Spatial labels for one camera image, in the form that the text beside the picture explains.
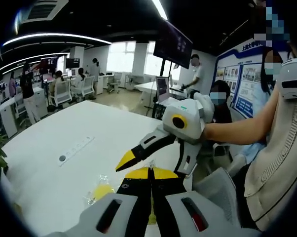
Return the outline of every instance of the bulletin board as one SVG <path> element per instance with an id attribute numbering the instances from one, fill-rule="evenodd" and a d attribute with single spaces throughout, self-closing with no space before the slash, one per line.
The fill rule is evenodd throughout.
<path id="1" fill-rule="evenodd" d="M 225 68 L 217 68 L 216 80 L 223 80 Z"/>
<path id="2" fill-rule="evenodd" d="M 238 78 L 240 73 L 240 65 L 230 66 L 225 68 L 223 80 L 228 84 L 231 89 L 230 100 L 233 101 L 234 95 L 237 90 Z"/>
<path id="3" fill-rule="evenodd" d="M 243 65 L 242 76 L 235 102 L 235 110 L 246 118 L 253 117 L 253 92 L 260 84 L 261 63 Z"/>

